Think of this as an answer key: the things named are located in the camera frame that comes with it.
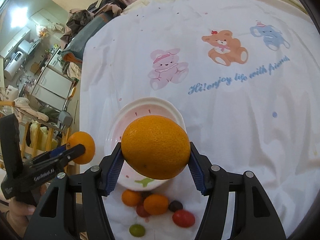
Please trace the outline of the left hand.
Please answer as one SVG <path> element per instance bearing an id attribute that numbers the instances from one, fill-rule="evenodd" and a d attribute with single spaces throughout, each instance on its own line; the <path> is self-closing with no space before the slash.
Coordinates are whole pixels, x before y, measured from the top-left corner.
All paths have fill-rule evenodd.
<path id="1" fill-rule="evenodd" d="M 32 216 L 35 209 L 34 205 L 19 202 L 15 197 L 10 200 L 7 221 L 21 238 L 23 238 L 29 223 L 27 217 Z"/>

